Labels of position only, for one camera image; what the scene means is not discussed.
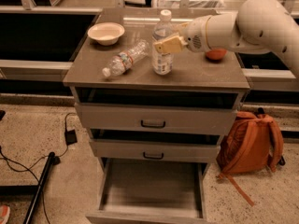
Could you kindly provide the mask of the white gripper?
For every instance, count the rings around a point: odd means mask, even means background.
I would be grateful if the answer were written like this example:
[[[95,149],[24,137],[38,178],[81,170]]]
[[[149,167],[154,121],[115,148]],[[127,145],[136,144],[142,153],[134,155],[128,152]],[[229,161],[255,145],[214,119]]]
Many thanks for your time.
[[[196,18],[190,22],[175,24],[173,26],[175,35],[156,41],[153,47],[162,54],[179,53],[185,47],[192,52],[210,51],[206,37],[207,23],[210,18],[211,16],[208,15]]]

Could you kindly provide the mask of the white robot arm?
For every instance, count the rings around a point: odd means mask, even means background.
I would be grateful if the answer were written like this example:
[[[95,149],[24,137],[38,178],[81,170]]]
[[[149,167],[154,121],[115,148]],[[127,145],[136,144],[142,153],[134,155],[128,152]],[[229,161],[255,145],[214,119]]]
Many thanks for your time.
[[[277,0],[247,0],[236,13],[198,17],[178,25],[172,35],[153,46],[160,53],[272,52],[299,77],[299,26]]]

